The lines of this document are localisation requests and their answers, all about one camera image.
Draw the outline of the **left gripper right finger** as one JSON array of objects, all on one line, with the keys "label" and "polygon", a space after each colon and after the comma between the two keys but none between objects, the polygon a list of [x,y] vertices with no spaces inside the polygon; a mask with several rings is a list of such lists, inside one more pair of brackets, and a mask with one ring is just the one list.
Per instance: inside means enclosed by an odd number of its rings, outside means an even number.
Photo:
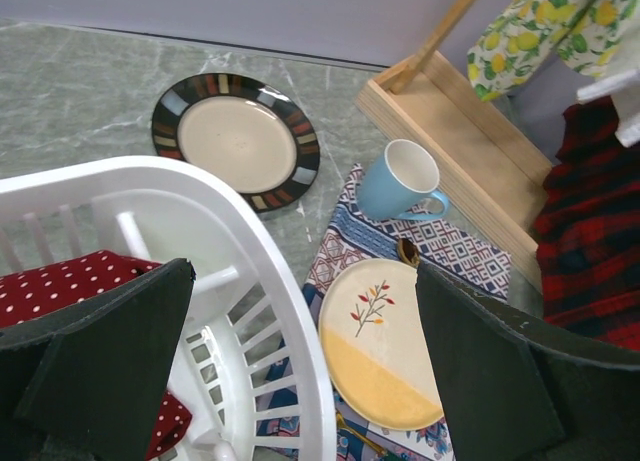
[{"label": "left gripper right finger", "polygon": [[417,269],[424,337],[458,460],[636,460],[639,354]]}]

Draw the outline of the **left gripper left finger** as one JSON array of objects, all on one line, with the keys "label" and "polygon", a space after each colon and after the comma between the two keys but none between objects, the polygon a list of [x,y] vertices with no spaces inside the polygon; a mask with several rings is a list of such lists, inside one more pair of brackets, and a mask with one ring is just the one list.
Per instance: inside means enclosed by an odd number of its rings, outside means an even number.
[{"label": "left gripper left finger", "polygon": [[2,459],[33,459],[49,435],[100,460],[144,459],[194,281],[177,258],[2,329]]}]

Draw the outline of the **red polka dot skirt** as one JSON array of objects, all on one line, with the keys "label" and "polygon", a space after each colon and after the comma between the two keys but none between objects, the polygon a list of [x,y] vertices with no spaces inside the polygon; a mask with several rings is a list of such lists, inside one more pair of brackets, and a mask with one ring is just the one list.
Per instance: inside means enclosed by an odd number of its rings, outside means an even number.
[{"label": "red polka dot skirt", "polygon": [[[100,250],[79,258],[1,277],[1,326],[31,319],[83,302],[158,267],[158,262]],[[162,398],[146,458],[153,460],[181,441],[191,412],[170,391]]]}]

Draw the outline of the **red plaid garment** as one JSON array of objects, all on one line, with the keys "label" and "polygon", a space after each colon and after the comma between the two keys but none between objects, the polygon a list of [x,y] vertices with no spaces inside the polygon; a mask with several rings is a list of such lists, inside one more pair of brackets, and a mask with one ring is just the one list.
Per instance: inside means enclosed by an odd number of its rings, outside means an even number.
[{"label": "red plaid garment", "polygon": [[575,334],[639,348],[639,148],[616,137],[610,97],[576,104],[534,223],[543,317]]}]

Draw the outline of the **white cloth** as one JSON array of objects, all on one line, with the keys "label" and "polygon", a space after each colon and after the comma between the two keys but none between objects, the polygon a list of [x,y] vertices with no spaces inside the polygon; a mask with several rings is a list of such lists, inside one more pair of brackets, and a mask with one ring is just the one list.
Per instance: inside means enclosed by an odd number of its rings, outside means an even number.
[{"label": "white cloth", "polygon": [[619,119],[616,138],[626,148],[638,144],[639,24],[625,32],[604,74],[576,92],[576,100],[581,104],[606,96],[611,97]]}]

